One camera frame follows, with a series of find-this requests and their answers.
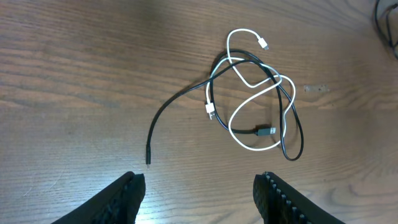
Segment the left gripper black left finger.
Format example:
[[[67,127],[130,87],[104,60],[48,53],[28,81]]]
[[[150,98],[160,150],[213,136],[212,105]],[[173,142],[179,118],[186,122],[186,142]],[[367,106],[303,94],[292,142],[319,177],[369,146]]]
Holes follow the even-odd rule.
[[[55,223],[135,223],[145,194],[144,175],[129,171]]]

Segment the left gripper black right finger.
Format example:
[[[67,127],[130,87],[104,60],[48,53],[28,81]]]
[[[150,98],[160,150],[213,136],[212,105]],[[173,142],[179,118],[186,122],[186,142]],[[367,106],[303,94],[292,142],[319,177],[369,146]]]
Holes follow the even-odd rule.
[[[254,203],[264,223],[335,224],[342,222],[272,172],[255,176],[252,193]]]

